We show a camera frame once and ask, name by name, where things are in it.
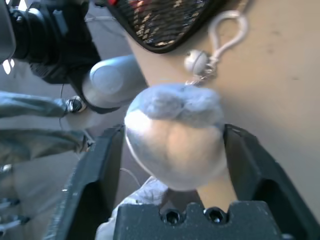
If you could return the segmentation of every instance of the screw hole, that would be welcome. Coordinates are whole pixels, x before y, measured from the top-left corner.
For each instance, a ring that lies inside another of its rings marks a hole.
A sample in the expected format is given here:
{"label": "screw hole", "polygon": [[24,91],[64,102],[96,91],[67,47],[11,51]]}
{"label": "screw hole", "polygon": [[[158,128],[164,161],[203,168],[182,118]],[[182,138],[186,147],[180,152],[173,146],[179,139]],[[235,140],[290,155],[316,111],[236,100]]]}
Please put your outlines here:
{"label": "screw hole", "polygon": [[178,211],[169,209],[162,215],[162,221],[165,224],[175,226],[180,224],[183,221],[183,218]]}
{"label": "screw hole", "polygon": [[227,215],[218,207],[212,207],[205,211],[205,216],[214,224],[226,224]]}

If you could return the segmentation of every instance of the gray fabric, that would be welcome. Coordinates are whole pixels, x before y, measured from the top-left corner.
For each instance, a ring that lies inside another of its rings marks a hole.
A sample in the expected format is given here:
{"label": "gray fabric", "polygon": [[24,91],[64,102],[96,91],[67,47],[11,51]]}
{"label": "gray fabric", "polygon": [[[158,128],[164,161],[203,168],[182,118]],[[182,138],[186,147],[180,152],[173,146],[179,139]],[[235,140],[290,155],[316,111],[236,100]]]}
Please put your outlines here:
{"label": "gray fabric", "polygon": [[[68,113],[66,109],[63,99],[0,91],[0,118],[21,115],[61,118]],[[68,151],[80,152],[87,144],[85,139],[82,131],[0,129],[0,165]]]}
{"label": "gray fabric", "polygon": [[61,118],[67,114],[66,101],[0,91],[0,118],[33,115]]}

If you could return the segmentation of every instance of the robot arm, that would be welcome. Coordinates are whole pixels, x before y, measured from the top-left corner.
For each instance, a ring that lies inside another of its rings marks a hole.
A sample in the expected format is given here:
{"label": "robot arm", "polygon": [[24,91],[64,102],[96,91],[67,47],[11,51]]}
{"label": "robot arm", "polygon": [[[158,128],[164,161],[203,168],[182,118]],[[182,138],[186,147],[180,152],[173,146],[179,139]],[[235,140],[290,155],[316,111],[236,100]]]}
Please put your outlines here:
{"label": "robot arm", "polygon": [[0,3],[1,63],[14,58],[49,84],[70,84],[99,114],[128,104],[147,87],[133,55],[101,60],[85,21],[89,3],[33,2],[22,11]]}

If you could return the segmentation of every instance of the floor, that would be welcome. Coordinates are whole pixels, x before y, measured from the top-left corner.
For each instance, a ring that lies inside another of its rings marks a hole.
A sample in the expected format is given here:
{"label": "floor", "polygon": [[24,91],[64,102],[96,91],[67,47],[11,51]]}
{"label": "floor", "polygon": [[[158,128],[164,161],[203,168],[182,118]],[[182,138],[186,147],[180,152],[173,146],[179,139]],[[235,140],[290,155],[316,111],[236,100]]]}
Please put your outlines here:
{"label": "floor", "polygon": [[[108,15],[105,9],[94,8],[93,6],[91,6],[88,14],[89,17]],[[123,30],[116,22],[90,22],[89,28],[102,59],[131,53],[130,47],[122,36]],[[3,68],[0,67],[0,91],[59,98],[61,86],[45,83],[33,76],[27,65],[16,62],[15,69],[10,75],[6,75]],[[69,86],[63,88],[62,96],[64,98],[73,94],[74,92]],[[116,112],[100,115],[99,124],[90,127],[89,133],[93,137],[99,136],[104,129],[121,123],[125,113],[126,107],[123,107]],[[21,126],[23,128],[61,129],[61,123],[58,119],[33,116],[0,119],[0,126],[2,129],[20,128]],[[62,127],[68,129],[70,125],[63,121]],[[125,144],[122,156],[122,167],[130,170],[137,177],[139,184],[143,184],[148,175],[133,160]],[[0,215],[21,214],[31,217],[31,221],[25,226],[8,231],[3,237],[4,240],[42,239],[49,218],[60,199],[61,189],[78,161],[78,155],[67,152],[18,164],[14,166],[13,174],[1,177],[0,198],[19,198],[21,204],[0,212]],[[120,173],[117,203],[138,187],[138,183],[133,180],[132,176],[126,171],[122,171]],[[181,209],[188,202],[198,201],[200,200],[195,192],[175,193],[172,196],[172,203]]]}

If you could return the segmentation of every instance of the white plush toy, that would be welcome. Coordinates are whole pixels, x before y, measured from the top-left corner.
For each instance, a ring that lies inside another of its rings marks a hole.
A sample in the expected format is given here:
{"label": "white plush toy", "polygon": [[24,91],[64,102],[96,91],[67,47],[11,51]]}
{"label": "white plush toy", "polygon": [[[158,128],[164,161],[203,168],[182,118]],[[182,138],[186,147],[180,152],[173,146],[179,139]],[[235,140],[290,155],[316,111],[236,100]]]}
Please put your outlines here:
{"label": "white plush toy", "polygon": [[135,160],[176,191],[207,184],[226,167],[224,116],[208,88],[163,84],[142,91],[126,117],[126,140]]}

